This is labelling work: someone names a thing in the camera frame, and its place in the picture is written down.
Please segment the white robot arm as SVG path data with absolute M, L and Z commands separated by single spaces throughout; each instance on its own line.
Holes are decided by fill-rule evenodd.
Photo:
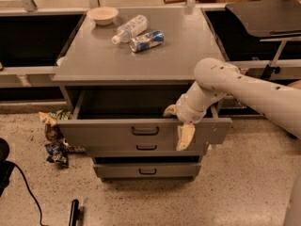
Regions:
M 208 109 L 226 96 L 256 111 L 237 120 L 221 147 L 205 151 L 201 179 L 176 202 L 174 226 L 300 226 L 300 85 L 241 74 L 227 62 L 202 59 L 195 81 L 165 116 L 180 121 L 178 150 L 191 147 Z

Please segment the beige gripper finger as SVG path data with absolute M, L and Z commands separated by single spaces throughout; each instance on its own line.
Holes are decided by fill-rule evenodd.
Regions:
M 189 147 L 195 134 L 195 131 L 195 125 L 192 123 L 185 123 L 178 127 L 178 151 L 184 151 Z
M 169 105 L 164 113 L 163 116 L 164 117 L 169 117 L 169 116 L 174 116 L 176 114 L 176 106 L 175 105 Z

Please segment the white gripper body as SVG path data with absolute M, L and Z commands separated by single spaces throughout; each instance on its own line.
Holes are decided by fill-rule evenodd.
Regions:
M 208 106 L 195 96 L 183 94 L 176 103 L 176 115 L 182 123 L 199 123 Z

